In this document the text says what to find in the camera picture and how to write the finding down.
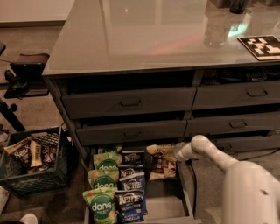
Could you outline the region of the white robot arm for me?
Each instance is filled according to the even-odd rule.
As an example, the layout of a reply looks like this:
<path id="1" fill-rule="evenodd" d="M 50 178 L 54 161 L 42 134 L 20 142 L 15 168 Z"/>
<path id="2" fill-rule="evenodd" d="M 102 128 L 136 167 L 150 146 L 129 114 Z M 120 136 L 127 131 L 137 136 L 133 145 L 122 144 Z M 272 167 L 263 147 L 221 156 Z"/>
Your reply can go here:
<path id="1" fill-rule="evenodd" d="M 224 173 L 221 224 L 280 224 L 280 182 L 259 164 L 228 155 L 203 135 L 176 144 L 172 154 L 180 162 L 207 157 Z"/>

